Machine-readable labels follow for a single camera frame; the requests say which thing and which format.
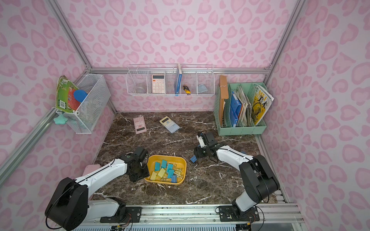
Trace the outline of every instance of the blue object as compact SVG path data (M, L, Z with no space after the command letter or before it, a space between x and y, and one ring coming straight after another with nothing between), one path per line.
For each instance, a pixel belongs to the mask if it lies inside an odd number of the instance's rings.
M206 85L204 84L198 85L198 94L206 91L208 91Z
M58 117L54 118L55 124L66 124L67 120L68 119L64 117L63 114L60 114Z
M175 79L175 83L174 83L174 88L175 88L175 94L177 95L180 91L180 87L181 87L181 78L182 78L182 71L181 71L181 66L180 64L177 64L178 65L178 72L176 73L176 79Z
M168 170L167 178L171 178L174 175L175 171L173 169Z
M82 103L84 99L86 98L87 93L84 90L76 90L74 91L73 96L78 102Z
M162 168L166 168L167 167L167 160L162 160Z
M196 160L197 160L197 158L196 158L196 156L193 156L192 158L190 158L190 160L191 160L193 163L195 163L195 162L196 162Z
M154 171L159 171L161 169L161 163L156 162L154 166Z
M173 164L168 164L168 166L167 166L167 172L168 172L168 170L172 169L173 166L174 166Z
M240 113L240 110L242 108L242 104L240 103L240 101L238 100L238 98L236 97L236 94L231 91L231 109L236 113L237 116L239 116L239 113Z
M236 124L238 123L238 116L236 115L236 113L231 107L230 107L229 116L230 116L230 123L232 127L233 128L236 127Z
M171 182L177 183L177 176L171 176Z

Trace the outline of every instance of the yellow tray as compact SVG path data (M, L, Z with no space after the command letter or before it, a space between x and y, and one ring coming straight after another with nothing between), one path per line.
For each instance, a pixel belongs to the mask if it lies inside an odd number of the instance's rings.
M156 181L156 180L150 180L150 177L154 171L154 167L155 167L155 162L159 162L162 164L162 160L166 160L167 162L170 162L170 163L176 163L176 168L181 168L182 169L182 175L183 175L183 178L177 178L177 183L172 183L172 182L164 182L164 181ZM181 184L184 179L185 179L185 174L186 174L186 161L184 158L182 157L178 157L178 156L163 156L163 155L153 155L153 156L150 156L149 159L148 159L148 168L149 168L149 173L150 173L150 176L145 178L146 181L148 182L153 182L153 183L158 183L158 184L173 184L173 185L179 185Z

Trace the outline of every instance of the pink leopard print wall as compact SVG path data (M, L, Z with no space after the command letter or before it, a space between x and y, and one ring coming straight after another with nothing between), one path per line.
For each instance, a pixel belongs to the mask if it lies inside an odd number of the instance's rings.
M65 177L81 176L94 162L113 117L106 107L89 135L78 135L67 125L51 125L0 189L0 230L48 230L44 212L56 186Z
M127 93L125 75L104 75L111 100L117 111L144 112L144 111L213 111L216 96L132 96ZM264 75L228 75L228 82L262 82ZM219 75L215 75L216 86Z
M84 70L43 0L0 3L0 166Z
M310 0L263 137L312 231L370 229L370 1Z
M266 67L295 0L59 0L95 67Z

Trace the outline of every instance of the pink calculator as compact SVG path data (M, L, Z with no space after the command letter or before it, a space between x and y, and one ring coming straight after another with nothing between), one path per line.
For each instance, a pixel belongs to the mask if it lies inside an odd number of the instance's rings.
M136 134L140 134L147 131L147 126L145 125L144 117L139 116L134 118L134 126Z

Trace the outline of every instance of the green file organizer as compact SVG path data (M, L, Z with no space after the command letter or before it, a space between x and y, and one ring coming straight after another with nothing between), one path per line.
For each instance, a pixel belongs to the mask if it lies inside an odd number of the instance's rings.
M226 121L226 128L222 128L219 119L218 119L218 109L219 109L219 104L220 104L220 88L216 88L216 102L215 102L215 110L213 113L215 114L215 119L216 119L216 125L217 125L217 131L219 136L230 136L230 135L253 135L253 134L262 134L263 131L266 129L266 124L261 120L257 126L251 126L251 127L236 127L232 128L231 127L231 122L230 122L230 116L229 116L229 111L230 111L230 103L231 103L231 91L236 90L238 85L241 85L243 88L244 93L247 95L249 101L253 103L254 99L254 84L258 84L265 89L266 86L262 82L255 82L255 83L235 83L235 84L228 84L228 90L229 90L229 98L225 100L225 110L226 110L226 116L225 116L225 121Z

